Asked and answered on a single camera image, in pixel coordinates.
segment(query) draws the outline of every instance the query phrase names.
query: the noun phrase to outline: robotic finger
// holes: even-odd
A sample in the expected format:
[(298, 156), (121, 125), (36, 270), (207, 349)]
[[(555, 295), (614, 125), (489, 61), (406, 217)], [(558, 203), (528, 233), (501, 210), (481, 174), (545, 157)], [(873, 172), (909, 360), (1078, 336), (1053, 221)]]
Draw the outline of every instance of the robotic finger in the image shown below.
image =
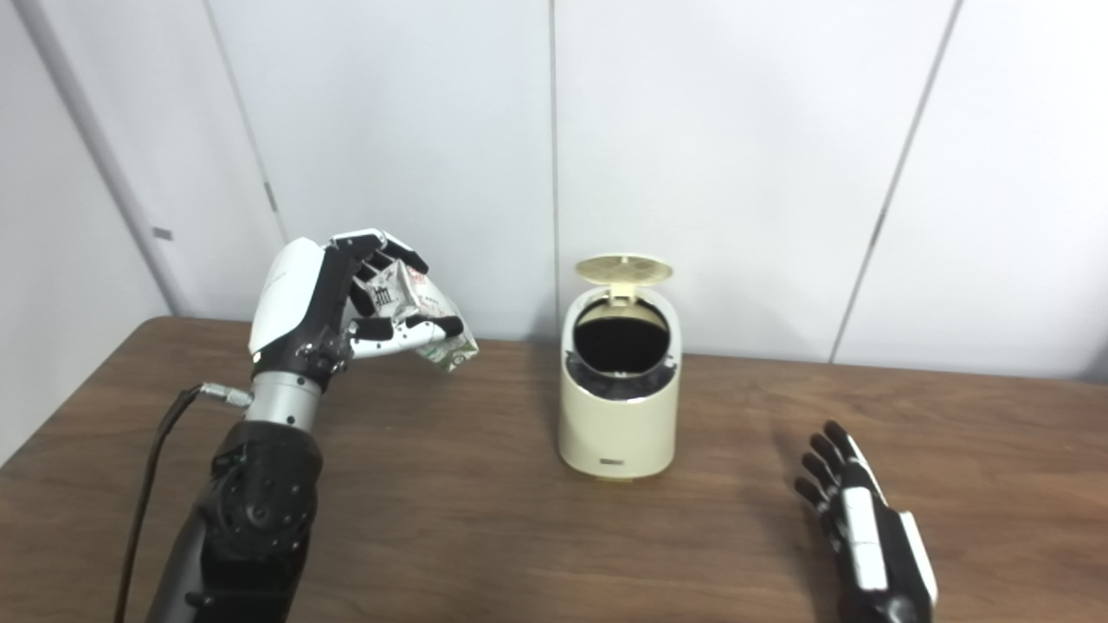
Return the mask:
[[(429, 270), (427, 263), (412, 247), (381, 229), (338, 234), (331, 238), (331, 245), (376, 270), (383, 270), (397, 259), (421, 274), (425, 275)], [(362, 280), (368, 280), (368, 277), (363, 276)]]
[(831, 473), (828, 464), (815, 455), (806, 452), (800, 460), (800, 464), (804, 466), (808, 473), (815, 478), (815, 481), (820, 483), (820, 487), (828, 494), (833, 494), (839, 489), (839, 479)]
[(430, 318), (412, 314), (407, 318), (353, 318), (347, 333), (352, 336), (353, 358), (362, 359), (434, 344), (462, 335), (463, 329), (458, 316)]
[(881, 492), (876, 477), (870, 469), (869, 461), (862, 455), (862, 449), (854, 442), (854, 438), (848, 433), (839, 422), (829, 421), (823, 426), (823, 435), (834, 445), (839, 456), (842, 457), (843, 464), (839, 468), (839, 479), (844, 488), (864, 487), (873, 491), (885, 502), (885, 496)]
[(838, 472), (842, 469), (842, 455), (828, 441), (827, 437), (813, 435), (810, 442), (812, 450), (815, 450), (815, 453), (823, 459), (823, 462), (828, 464), (832, 472)]

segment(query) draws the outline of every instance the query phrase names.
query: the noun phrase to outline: black cable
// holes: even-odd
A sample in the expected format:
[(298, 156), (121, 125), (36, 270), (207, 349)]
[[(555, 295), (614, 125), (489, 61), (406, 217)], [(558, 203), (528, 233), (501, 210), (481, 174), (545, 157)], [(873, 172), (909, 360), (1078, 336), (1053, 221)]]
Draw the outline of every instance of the black cable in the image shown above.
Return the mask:
[(127, 610), (127, 593), (131, 591), (131, 573), (135, 566), (135, 552), (138, 550), (138, 534), (142, 532), (142, 521), (146, 515), (146, 504), (150, 502), (150, 491), (154, 488), (154, 473), (157, 471), (157, 458), (162, 453), (162, 445), (165, 438), (173, 430), (173, 425), (185, 412), (185, 409), (193, 404), (201, 392), (201, 386), (186, 389), (177, 395), (177, 399), (170, 406), (170, 410), (162, 417), (162, 422), (157, 425), (157, 432), (154, 435), (154, 445), (151, 446), (150, 456), (146, 458), (146, 473), (143, 476), (142, 490), (138, 492), (138, 503), (135, 507), (134, 519), (131, 520), (131, 533), (127, 535), (127, 550), (123, 554), (123, 574), (120, 578), (120, 593), (115, 599), (115, 623), (123, 623)]

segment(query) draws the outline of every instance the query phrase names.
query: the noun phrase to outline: trash can lid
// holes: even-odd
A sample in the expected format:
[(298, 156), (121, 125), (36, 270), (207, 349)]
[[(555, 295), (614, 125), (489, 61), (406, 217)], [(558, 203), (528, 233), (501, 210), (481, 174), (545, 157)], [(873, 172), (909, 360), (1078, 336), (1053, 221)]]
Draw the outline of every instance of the trash can lid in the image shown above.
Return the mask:
[(597, 255), (577, 263), (586, 282), (613, 286), (649, 286), (668, 279), (674, 269), (665, 262), (636, 253)]

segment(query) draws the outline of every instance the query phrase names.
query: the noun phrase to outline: prosthetic hand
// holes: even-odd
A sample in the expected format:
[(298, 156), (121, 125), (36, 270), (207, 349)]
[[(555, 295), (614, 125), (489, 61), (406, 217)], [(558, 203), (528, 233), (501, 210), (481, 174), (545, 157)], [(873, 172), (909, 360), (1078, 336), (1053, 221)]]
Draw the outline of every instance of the prosthetic hand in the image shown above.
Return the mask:
[[(398, 259), (416, 273), (428, 270), (411, 247), (378, 229), (341, 234), (322, 247), (300, 238), (278, 254), (250, 329), (252, 391), (205, 384), (183, 398), (187, 406), (192, 396), (212, 396), (245, 415), (212, 460), (211, 480), (177, 537), (147, 622), (285, 620), (306, 561), (322, 468), (311, 426), (332, 375), (350, 359), (464, 329), (456, 316), (430, 318), (414, 308), (379, 314), (367, 280)], [(359, 316), (343, 326), (347, 300)]]
[(798, 478), (834, 550), (842, 623), (931, 623), (938, 588), (912, 513), (889, 508), (854, 440), (837, 422), (811, 439)]

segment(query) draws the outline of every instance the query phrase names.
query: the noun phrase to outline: cream trash can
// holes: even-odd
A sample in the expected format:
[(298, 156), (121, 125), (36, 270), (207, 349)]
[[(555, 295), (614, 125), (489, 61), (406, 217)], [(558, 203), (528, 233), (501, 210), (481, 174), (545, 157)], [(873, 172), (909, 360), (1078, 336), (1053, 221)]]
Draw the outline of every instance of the cream trash can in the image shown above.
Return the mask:
[(562, 329), (558, 451), (599, 478), (656, 474), (674, 459), (681, 333), (669, 302), (644, 286), (673, 269), (614, 254), (581, 262), (577, 274), (599, 287), (573, 302)]

